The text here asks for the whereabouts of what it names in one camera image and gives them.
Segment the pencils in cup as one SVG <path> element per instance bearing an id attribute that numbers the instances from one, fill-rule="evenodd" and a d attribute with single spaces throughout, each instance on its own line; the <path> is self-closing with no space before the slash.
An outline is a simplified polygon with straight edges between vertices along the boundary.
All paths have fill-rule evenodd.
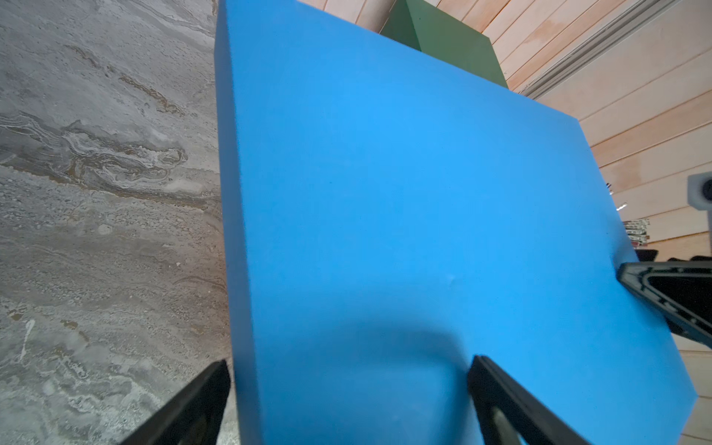
<path id="1" fill-rule="evenodd" d="M 650 222 L 647 218 L 623 222 L 624 228 L 634 248 L 644 248 L 649 242 L 648 228 Z"/>

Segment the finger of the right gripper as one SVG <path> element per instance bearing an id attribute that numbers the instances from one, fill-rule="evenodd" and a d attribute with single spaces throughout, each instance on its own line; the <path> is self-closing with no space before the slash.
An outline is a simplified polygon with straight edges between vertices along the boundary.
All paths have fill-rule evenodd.
<path id="1" fill-rule="evenodd" d="M 711 346 L 711 261 L 624 263 L 617 281 L 666 319 L 670 331 Z"/>

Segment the blue shoebox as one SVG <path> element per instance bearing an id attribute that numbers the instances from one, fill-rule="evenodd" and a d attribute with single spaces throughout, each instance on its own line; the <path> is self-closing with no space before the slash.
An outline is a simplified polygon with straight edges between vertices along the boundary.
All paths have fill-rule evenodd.
<path id="1" fill-rule="evenodd" d="M 242 443 L 481 443 L 477 355 L 590 443 L 679 440 L 574 118 L 296 1 L 222 1 L 214 61 Z"/>

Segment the green shoebox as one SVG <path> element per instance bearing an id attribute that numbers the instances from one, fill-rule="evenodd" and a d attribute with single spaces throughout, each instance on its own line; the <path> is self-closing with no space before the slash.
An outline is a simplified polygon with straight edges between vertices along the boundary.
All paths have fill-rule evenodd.
<path id="1" fill-rule="evenodd" d="M 380 34 L 507 87 L 491 40 L 426 1 L 396 1 Z"/>

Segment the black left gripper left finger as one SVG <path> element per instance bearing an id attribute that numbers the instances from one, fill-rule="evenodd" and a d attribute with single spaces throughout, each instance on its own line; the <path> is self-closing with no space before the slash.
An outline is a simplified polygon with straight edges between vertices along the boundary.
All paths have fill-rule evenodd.
<path id="1" fill-rule="evenodd" d="M 215 444 L 230 389 L 226 361 L 211 363 L 122 445 Z"/>

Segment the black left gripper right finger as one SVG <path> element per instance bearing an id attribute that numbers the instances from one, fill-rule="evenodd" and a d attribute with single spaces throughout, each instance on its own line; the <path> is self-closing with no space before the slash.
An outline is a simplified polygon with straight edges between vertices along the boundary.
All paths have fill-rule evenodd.
<path id="1" fill-rule="evenodd" d="M 486 445 L 587 442 L 487 356 L 474 357 L 467 388 Z"/>

